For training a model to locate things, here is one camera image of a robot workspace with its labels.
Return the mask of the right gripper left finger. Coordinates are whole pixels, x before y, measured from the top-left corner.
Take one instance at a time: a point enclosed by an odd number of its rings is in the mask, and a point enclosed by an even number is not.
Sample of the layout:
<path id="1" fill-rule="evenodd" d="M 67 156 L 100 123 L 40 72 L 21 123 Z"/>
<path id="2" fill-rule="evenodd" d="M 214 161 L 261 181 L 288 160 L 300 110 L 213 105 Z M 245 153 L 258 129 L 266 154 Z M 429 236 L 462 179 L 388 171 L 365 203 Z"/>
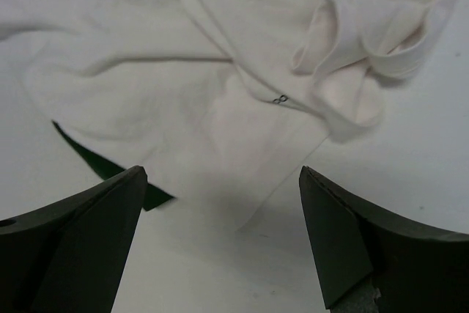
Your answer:
<path id="1" fill-rule="evenodd" d="M 146 188 L 134 166 L 1 221 L 1 311 L 110 312 Z"/>

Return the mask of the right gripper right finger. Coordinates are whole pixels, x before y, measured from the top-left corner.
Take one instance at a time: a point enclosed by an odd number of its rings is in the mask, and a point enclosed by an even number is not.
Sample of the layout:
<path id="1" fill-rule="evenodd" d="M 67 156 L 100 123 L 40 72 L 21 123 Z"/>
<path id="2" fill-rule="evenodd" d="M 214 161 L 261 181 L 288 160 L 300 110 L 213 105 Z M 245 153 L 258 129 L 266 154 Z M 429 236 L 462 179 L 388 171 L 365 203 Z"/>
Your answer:
<path id="1" fill-rule="evenodd" d="M 299 186 L 326 309 L 468 310 L 466 234 L 399 216 L 307 166 Z"/>

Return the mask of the white green raglan t shirt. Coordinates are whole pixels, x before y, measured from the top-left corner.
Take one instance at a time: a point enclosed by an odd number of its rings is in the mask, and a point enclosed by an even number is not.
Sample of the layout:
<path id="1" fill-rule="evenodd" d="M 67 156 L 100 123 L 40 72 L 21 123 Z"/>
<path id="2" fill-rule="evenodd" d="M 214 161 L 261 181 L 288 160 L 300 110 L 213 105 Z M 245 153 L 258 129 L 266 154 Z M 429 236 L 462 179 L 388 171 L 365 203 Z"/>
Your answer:
<path id="1" fill-rule="evenodd" d="M 113 163 L 112 161 L 83 147 L 82 145 L 74 141 L 72 138 L 70 138 L 61 129 L 58 123 L 52 123 L 59 135 L 83 159 L 83 161 L 91 168 L 91 170 L 102 180 L 107 180 L 125 170 L 121 166 Z M 142 208 L 145 211 L 151 211 L 157 207 L 169 203 L 172 200 L 174 200 L 173 196 L 148 183 Z"/>

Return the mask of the white t shirt red print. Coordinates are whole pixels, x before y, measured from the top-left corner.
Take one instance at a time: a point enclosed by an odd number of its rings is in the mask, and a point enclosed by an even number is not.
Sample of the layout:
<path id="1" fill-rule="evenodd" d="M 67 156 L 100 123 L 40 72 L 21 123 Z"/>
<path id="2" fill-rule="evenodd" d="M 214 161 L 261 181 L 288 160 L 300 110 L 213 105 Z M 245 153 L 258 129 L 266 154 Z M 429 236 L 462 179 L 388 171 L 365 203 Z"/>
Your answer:
<path id="1" fill-rule="evenodd" d="M 1 0 L 1 49 L 73 140 L 244 225 L 330 136 L 367 133 L 456 0 Z"/>

